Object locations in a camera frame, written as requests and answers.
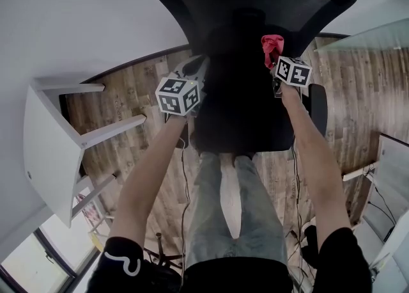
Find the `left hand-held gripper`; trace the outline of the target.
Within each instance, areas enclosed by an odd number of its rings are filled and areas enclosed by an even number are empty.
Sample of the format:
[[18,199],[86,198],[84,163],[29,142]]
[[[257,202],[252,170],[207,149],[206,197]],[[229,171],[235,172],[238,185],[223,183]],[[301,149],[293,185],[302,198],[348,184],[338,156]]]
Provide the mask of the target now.
[[205,76],[210,63],[205,55],[193,56],[160,80],[155,91],[161,112],[186,116],[201,103]]

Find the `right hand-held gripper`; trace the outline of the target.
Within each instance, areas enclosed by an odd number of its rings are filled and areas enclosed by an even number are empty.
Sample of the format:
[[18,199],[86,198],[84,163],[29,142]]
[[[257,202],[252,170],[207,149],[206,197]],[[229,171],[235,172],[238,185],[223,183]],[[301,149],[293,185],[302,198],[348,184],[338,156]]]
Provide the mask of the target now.
[[308,87],[312,70],[313,68],[301,59],[279,56],[272,70],[274,97],[282,97],[282,83],[298,88]]

